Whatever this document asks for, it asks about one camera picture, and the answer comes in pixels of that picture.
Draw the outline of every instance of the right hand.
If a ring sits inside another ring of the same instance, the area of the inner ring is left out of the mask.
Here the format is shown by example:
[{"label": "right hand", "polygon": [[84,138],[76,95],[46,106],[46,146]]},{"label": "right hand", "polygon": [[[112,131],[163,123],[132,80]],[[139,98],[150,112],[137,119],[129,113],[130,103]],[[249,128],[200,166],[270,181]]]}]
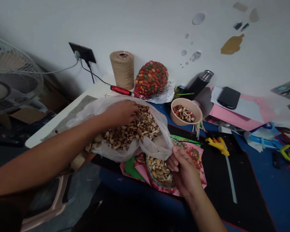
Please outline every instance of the right hand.
[{"label": "right hand", "polygon": [[182,147],[174,146],[172,151],[173,154],[166,163],[172,171],[176,186],[184,198],[194,196],[200,188],[203,189],[200,174],[192,158]]}]

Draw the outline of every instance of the decorated plate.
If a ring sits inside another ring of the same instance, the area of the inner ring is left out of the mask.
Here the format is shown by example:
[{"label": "decorated plate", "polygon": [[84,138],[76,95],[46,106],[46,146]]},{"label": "decorated plate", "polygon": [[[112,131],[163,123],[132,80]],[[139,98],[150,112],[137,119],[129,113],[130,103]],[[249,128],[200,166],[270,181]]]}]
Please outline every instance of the decorated plate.
[{"label": "decorated plate", "polygon": [[[175,146],[180,146],[182,145],[176,141],[175,139],[171,138],[173,144]],[[171,177],[170,181],[170,176],[171,173],[167,171],[167,166],[166,163],[162,160],[155,159],[153,157],[146,156],[146,166],[148,169],[148,172],[151,176],[151,178],[161,187],[166,188],[166,189],[174,189],[176,188],[176,185],[173,181],[173,178]]]}]

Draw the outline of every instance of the bowl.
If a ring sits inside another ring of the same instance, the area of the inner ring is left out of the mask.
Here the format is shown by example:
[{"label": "bowl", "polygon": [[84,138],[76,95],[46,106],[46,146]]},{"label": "bowl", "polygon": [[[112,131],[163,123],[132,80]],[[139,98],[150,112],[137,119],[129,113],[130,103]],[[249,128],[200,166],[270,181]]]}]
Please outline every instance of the bowl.
[{"label": "bowl", "polygon": [[[184,120],[180,119],[179,117],[176,116],[176,114],[173,111],[173,107],[177,105],[182,105],[186,108],[188,108],[195,116],[195,120],[193,122],[185,122]],[[170,113],[170,118],[178,126],[187,126],[187,125],[193,125],[193,124],[198,124],[199,122],[202,121],[203,115],[200,107],[198,107],[194,102],[190,101],[189,99],[186,98],[177,98],[172,101],[171,104],[171,113]]]}]

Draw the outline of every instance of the thermos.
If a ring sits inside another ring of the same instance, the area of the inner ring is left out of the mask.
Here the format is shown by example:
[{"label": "thermos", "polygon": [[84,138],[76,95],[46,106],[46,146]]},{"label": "thermos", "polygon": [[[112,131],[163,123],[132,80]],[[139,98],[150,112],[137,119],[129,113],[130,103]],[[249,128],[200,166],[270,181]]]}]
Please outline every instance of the thermos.
[{"label": "thermos", "polygon": [[186,95],[185,98],[193,100],[210,82],[214,73],[210,70],[205,70],[201,76],[198,76],[195,81],[186,89],[185,93],[194,93],[193,95]]}]

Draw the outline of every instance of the plate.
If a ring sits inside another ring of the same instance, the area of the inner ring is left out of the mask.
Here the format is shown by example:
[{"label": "plate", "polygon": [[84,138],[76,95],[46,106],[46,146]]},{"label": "plate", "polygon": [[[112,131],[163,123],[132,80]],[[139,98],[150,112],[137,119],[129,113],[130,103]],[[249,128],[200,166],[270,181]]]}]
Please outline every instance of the plate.
[{"label": "plate", "polygon": [[[176,141],[175,139],[171,138],[171,140],[172,140],[172,142],[173,142],[173,144],[174,144],[175,146],[180,146],[180,147],[182,147],[182,145],[181,145],[178,141]],[[172,185],[173,182],[172,182],[171,184],[166,185],[166,183],[163,183],[163,182],[161,182],[160,180],[158,180],[158,179],[156,179],[156,178],[154,177],[154,175],[151,173],[151,170],[149,169],[149,166],[148,166],[148,158],[149,158],[149,156],[146,156],[146,166],[147,166],[147,170],[148,170],[148,172],[149,172],[151,178],[153,179],[153,181],[156,182],[157,185],[159,185],[159,186],[161,186],[161,187],[163,187],[163,188],[165,188],[165,189],[174,189],[174,188],[176,188],[175,185]]]}]

